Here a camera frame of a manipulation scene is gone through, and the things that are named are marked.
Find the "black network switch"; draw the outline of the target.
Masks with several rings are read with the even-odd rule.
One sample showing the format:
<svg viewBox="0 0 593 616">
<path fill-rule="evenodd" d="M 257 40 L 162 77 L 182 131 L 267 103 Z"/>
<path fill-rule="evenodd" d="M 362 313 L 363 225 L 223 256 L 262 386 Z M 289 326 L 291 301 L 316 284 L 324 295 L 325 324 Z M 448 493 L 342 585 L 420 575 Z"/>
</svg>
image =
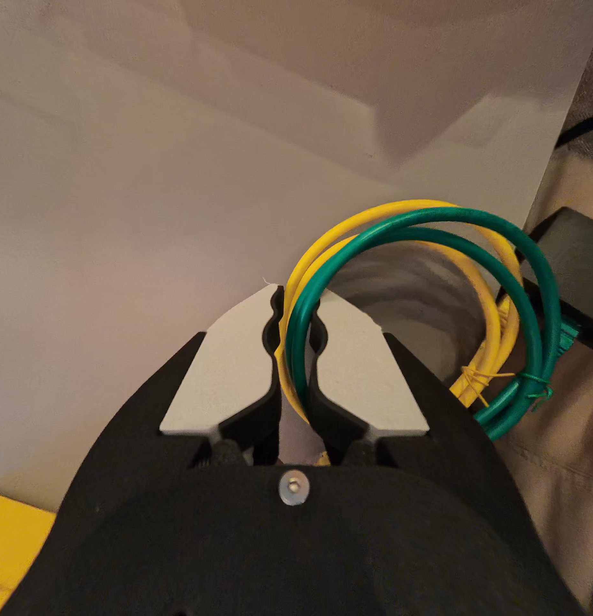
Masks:
<svg viewBox="0 0 593 616">
<path fill-rule="evenodd" d="M 560 326 L 593 350 L 593 219 L 562 207 L 528 234 L 556 281 Z"/>
</svg>

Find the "yellow plastic bin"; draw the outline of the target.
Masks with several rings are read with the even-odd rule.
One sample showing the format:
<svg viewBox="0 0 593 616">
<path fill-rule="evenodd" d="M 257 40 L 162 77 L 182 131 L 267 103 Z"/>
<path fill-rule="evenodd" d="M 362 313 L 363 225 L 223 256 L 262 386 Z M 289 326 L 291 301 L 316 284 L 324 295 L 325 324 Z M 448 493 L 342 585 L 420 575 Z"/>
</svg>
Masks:
<svg viewBox="0 0 593 616">
<path fill-rule="evenodd" d="M 0 495 L 0 609 L 30 569 L 55 513 Z"/>
</svg>

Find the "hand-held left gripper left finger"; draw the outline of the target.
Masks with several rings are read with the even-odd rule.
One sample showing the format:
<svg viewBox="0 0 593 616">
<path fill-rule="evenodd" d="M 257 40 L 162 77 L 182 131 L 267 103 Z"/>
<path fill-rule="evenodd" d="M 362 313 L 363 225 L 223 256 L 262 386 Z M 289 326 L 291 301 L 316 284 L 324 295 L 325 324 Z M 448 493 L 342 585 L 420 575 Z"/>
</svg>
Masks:
<svg viewBox="0 0 593 616">
<path fill-rule="evenodd" d="M 162 435 L 234 441 L 251 463 L 277 463 L 282 389 L 275 351 L 284 288 L 269 283 L 220 316 L 160 423 Z"/>
</svg>

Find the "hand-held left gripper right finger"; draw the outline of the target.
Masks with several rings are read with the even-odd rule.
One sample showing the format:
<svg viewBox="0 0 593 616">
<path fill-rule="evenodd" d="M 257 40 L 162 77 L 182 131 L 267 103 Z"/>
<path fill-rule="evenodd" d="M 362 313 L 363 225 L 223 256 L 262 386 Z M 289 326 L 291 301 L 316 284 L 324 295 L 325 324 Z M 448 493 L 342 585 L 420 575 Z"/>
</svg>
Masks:
<svg viewBox="0 0 593 616">
<path fill-rule="evenodd" d="M 357 441 L 422 437 L 426 420 L 382 328 L 365 312 L 324 291 L 312 313 L 313 356 L 306 414 L 332 465 Z"/>
</svg>

